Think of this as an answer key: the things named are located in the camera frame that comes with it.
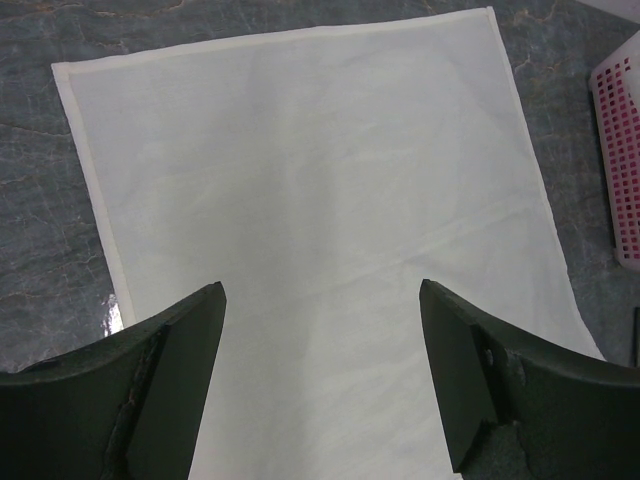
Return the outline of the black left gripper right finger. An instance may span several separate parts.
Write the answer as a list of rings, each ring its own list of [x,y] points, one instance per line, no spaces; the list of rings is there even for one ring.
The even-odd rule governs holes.
[[[636,479],[639,371],[500,320],[432,281],[423,335],[454,472],[466,479]]]

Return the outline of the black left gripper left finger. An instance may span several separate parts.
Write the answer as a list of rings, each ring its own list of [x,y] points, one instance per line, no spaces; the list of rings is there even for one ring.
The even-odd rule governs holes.
[[[1,375],[4,479],[186,479],[226,295],[207,285],[165,311]]]

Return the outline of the cream cloth napkin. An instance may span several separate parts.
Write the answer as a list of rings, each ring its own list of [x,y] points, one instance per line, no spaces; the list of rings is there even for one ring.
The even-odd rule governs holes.
[[[192,478],[451,478],[426,279],[600,357],[492,8],[52,70],[124,324],[224,287]]]

